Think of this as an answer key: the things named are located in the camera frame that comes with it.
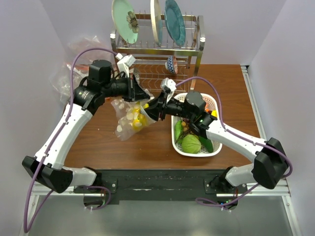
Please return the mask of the light green bumpy gourd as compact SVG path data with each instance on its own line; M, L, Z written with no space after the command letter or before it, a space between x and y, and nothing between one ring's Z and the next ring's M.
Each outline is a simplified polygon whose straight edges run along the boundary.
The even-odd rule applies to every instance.
M175 127L174 127L174 135L175 135L175 141L178 143L178 144L181 144L182 143L182 135L183 133L183 126L182 126L182 121L179 120L176 122L175 124Z

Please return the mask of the yellow banana bunch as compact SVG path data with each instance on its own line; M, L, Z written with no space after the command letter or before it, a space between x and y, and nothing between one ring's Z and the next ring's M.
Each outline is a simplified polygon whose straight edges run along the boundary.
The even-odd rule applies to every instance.
M148 125L148 120L144 114L141 113L142 105L136 103L132 108L132 128L135 131L140 131Z

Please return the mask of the blue patterned bowl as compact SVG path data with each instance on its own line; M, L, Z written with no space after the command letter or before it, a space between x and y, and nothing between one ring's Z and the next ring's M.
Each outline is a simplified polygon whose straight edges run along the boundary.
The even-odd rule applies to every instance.
M166 63L165 68L171 73L171 74L177 74L178 73L178 66L177 66L177 60L175 56L170 56Z

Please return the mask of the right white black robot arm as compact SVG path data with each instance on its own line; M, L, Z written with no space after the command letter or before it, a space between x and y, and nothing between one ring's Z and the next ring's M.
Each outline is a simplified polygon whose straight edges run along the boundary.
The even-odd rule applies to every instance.
M167 94L162 92L149 102L144 113L155 121L163 120L166 115L187 119L194 134L219 142L250 160L249 165L228 167L212 180L213 187L231 193L239 185L256 182L267 189L274 189L289 168L281 143L275 138L266 141L234 129L224 124L220 117L206 112L205 107L206 101L199 92L188 92L183 102L168 99Z

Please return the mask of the dark green cucumber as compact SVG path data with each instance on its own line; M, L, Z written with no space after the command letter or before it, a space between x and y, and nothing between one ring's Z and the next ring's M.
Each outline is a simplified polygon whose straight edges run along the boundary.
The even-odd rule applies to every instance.
M199 141L200 143L204 146L204 148L209 152L209 153L212 153L214 151L214 148L213 148L213 144L212 144L212 141L209 140L209 139L205 139L201 136L198 137L199 138Z

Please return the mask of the yellow banana pair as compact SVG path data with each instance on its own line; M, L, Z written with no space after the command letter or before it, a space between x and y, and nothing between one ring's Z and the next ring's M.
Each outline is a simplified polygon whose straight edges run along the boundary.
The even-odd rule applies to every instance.
M213 110L211 111L211 115L214 116L214 117L218 117L218 114L217 114L217 111L216 110Z

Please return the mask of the cream rimmed plate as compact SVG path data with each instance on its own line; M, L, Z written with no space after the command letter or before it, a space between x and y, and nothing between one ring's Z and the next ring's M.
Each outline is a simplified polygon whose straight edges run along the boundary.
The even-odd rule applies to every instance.
M158 0L150 0L150 16L154 41L160 47L162 42L162 19Z

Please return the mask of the steel dish rack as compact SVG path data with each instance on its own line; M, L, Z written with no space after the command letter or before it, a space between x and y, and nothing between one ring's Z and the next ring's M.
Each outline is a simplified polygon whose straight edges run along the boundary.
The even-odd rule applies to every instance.
M179 83L197 76L206 42L203 16L184 15L186 41L184 46L175 44L165 26L162 27L162 42L158 47L154 41L149 14L136 15L139 34L135 44L126 43L115 28L110 34L112 49L121 54L132 54L136 58L134 66L140 72L140 85L152 93L160 90L161 81L168 77ZM170 56L177 60L178 73L171 74L165 63Z

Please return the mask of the brown patterned bowl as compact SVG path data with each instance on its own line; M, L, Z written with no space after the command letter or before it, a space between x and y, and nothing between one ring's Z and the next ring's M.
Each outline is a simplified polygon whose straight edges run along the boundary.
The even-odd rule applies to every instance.
M140 84L140 72L137 68L133 69L133 74L138 84Z

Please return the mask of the clear zip top bag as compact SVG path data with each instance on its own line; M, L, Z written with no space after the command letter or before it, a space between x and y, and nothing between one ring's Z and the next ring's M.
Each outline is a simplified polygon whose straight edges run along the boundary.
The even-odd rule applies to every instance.
M126 102L122 98L114 99L111 102L111 105L113 106L116 112L116 117L118 119L115 134L121 141L129 139L135 133L139 132L135 131L132 128L132 108L136 103L140 103L142 105L141 113L144 114L148 120L148 125L146 127L156 122L153 119L151 119L145 112L145 108L148 108L149 106L148 102L149 100L142 100L138 102Z

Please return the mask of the mint green flower plate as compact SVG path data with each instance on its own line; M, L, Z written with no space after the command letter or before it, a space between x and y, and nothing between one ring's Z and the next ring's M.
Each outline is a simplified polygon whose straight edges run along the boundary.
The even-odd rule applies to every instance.
M135 44L138 39L139 25L134 9L128 0L112 2L112 19L123 40L128 44Z

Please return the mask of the white perforated plastic basket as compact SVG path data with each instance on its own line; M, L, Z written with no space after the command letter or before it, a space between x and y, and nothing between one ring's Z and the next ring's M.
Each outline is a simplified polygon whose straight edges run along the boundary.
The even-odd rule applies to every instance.
M184 102L187 93L180 93L174 98ZM213 112L215 117L219 117L219 109L215 99L205 93L202 98L206 102L205 111ZM181 155L189 157L210 157L217 155L222 144L217 141L206 140L194 135L192 132L186 133L188 121L183 118L171 117L171 133L173 148Z

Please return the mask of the green cabbage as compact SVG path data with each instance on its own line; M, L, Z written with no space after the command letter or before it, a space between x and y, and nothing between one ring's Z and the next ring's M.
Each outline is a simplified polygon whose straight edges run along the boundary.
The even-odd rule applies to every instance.
M193 134L188 134L183 138L182 150L189 154L198 154L201 150L202 144L199 138Z

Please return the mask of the teal blue plate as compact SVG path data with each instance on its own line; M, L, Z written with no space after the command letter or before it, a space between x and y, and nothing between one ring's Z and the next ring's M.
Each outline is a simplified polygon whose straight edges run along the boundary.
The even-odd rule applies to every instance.
M179 47L184 46L186 41L186 29L181 10L175 0L165 2L165 25L167 31Z

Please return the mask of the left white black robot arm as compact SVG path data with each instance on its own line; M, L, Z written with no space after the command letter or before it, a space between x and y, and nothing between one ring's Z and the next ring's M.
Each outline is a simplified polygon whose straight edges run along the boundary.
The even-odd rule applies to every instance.
M126 102L150 98L135 76L129 73L134 63L132 55L123 57L117 63L118 74L107 60L95 60L89 65L88 75L74 90L49 139L33 157L26 156L22 162L32 177L32 183L39 182L57 193L70 186L85 186L91 193L101 189L101 176L96 170L69 168L64 166L64 162L77 136L106 98L121 97Z

